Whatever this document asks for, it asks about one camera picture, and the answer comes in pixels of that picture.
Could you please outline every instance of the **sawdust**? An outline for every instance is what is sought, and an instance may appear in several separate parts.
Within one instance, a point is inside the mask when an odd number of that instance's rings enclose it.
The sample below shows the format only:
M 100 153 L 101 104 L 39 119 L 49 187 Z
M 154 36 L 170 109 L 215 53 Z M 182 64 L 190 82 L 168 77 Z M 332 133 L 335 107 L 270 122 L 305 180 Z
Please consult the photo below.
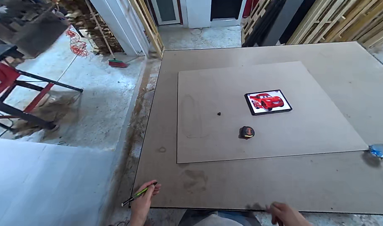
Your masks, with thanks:
M 59 121 L 68 114 L 72 108 L 72 105 L 81 95 L 79 92 L 55 91 L 50 91 L 49 94 L 50 96 L 46 102 L 43 105 L 34 108 L 31 114 L 59 125 Z M 17 130 L 17 133 L 13 139 L 20 139 L 24 136 L 30 136 L 31 134 L 42 130 L 42 127 L 22 119 L 19 119 L 14 123 L 14 128 Z M 48 134 L 52 132 L 53 131 L 46 130 L 42 138 L 48 136 Z

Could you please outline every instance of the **person's leg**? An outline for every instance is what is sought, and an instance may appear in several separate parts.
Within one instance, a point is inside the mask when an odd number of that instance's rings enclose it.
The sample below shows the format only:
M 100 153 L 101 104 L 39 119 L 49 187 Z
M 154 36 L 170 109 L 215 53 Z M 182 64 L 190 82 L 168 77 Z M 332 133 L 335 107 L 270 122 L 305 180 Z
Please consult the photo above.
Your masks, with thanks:
M 218 216 L 234 220 L 243 226 L 261 226 L 252 211 L 218 211 Z
M 214 213 L 212 210 L 188 209 L 180 219 L 179 226 L 193 226 Z

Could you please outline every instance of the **broom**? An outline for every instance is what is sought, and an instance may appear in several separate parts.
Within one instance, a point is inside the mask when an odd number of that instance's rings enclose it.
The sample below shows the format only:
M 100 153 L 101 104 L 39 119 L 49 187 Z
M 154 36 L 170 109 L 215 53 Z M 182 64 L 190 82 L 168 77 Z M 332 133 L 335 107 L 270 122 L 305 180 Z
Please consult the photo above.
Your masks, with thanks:
M 104 32 L 102 31 L 102 28 L 101 28 L 101 26 L 99 25 L 98 20 L 97 20 L 97 18 L 95 17 L 94 12 L 92 11 L 92 8 L 91 8 L 91 6 L 90 6 L 90 3 L 88 2 L 88 0 L 85 0 L 85 3 L 87 4 L 87 6 L 88 6 L 88 8 L 89 8 L 92 17 L 93 17 L 94 20 L 95 20 L 95 23 L 97 23 L 98 29 L 99 29 L 99 31 L 101 32 L 102 37 L 104 38 L 104 41 L 105 41 L 105 43 L 106 43 L 106 46 L 108 47 L 109 52 L 111 53 L 111 55 L 112 55 L 112 57 L 113 57 L 113 59 L 110 59 L 110 60 L 109 60 L 109 66 L 111 66 L 111 67 L 117 67 L 117 68 L 127 68 L 127 67 L 129 66 L 128 64 L 124 63 L 124 62 L 121 61 L 121 60 L 117 60 L 117 59 L 115 58 L 114 53 L 112 52 L 112 49 L 111 49 L 111 47 L 109 46 L 108 41 L 107 41 L 106 38 L 105 38 Z

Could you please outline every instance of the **small black object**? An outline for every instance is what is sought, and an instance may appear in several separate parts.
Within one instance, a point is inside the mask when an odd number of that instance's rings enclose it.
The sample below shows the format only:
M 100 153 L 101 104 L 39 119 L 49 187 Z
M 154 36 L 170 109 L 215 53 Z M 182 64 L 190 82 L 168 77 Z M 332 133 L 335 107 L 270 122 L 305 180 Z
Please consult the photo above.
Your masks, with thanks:
M 250 139 L 254 136 L 254 130 L 250 126 L 243 126 L 239 129 L 239 138 L 240 139 Z

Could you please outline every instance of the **plywood sheet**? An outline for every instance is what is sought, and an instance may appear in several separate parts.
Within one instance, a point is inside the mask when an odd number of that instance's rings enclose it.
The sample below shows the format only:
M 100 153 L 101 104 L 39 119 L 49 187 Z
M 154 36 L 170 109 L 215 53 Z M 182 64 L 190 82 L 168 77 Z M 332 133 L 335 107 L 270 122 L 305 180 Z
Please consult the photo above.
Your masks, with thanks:
M 134 189 L 162 183 L 152 207 L 263 209 L 280 201 L 301 211 L 383 213 L 383 161 L 362 152 L 176 163 L 179 71 L 292 61 L 367 144 L 383 143 L 383 65 L 356 42 L 165 51 Z
M 277 89 L 293 110 L 252 116 L 244 94 Z M 243 126 L 255 136 L 240 139 Z M 366 149 L 301 62 L 179 72 L 177 163 Z

